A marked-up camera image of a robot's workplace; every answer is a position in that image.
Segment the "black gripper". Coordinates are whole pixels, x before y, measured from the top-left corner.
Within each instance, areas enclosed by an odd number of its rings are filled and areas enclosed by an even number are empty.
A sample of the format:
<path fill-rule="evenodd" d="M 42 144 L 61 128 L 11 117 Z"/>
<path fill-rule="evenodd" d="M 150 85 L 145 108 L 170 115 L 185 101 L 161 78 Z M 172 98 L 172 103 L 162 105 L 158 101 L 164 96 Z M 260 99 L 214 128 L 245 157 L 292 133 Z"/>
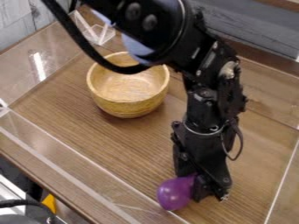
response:
<path fill-rule="evenodd" d="M 200 133 L 184 122 L 172 123 L 172 162 L 177 177 L 194 175 L 190 199 L 200 202 L 209 196 L 222 201 L 229 196 L 232 179 L 226 159 L 232 150 L 238 126 L 225 123 L 217 131 Z"/>

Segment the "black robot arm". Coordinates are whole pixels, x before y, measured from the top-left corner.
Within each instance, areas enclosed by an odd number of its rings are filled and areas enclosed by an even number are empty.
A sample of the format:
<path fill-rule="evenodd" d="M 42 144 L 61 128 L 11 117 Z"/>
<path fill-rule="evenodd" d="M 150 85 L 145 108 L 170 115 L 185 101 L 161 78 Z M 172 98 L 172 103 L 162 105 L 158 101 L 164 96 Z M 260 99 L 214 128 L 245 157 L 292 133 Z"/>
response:
<path fill-rule="evenodd" d="M 242 141 L 238 114 L 248 98 L 240 84 L 238 57 L 221 38 L 205 28 L 204 18 L 188 0 L 81 0 L 122 35 L 125 49 L 137 63 L 109 62 L 84 38 L 56 0 L 41 0 L 81 51 L 104 68 L 124 75 L 165 64 L 181 73 L 186 111 L 172 122 L 172 161 L 176 178 L 158 189 L 169 199 L 170 186 L 185 198 L 201 201 L 229 196 L 232 179 L 226 162 L 234 142 Z"/>

